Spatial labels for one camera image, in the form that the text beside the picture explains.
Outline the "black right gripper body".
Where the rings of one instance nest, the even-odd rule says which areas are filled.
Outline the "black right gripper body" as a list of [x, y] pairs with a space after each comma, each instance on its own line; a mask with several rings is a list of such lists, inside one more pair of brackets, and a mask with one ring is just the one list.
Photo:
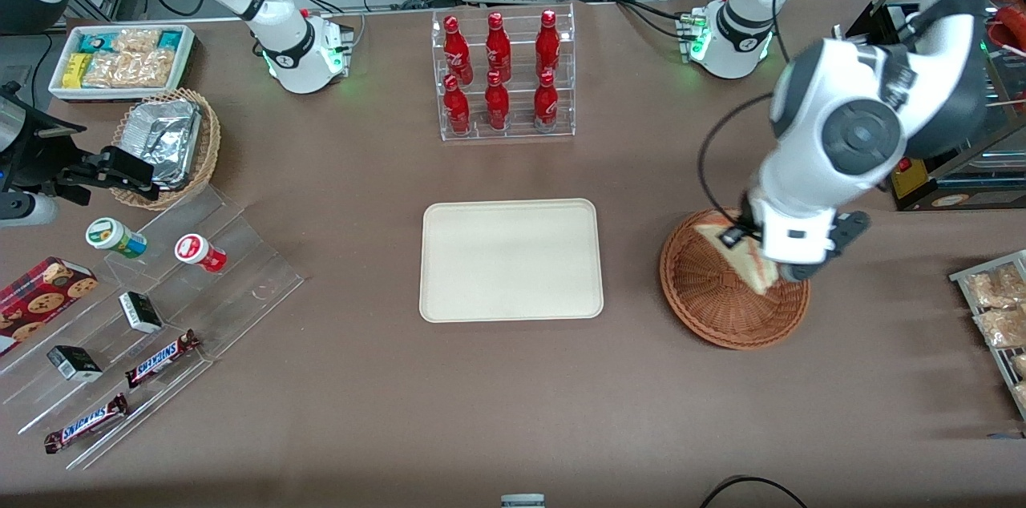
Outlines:
[[2, 92], [2, 191], [56, 196], [56, 179], [81, 160], [72, 139], [81, 126]]

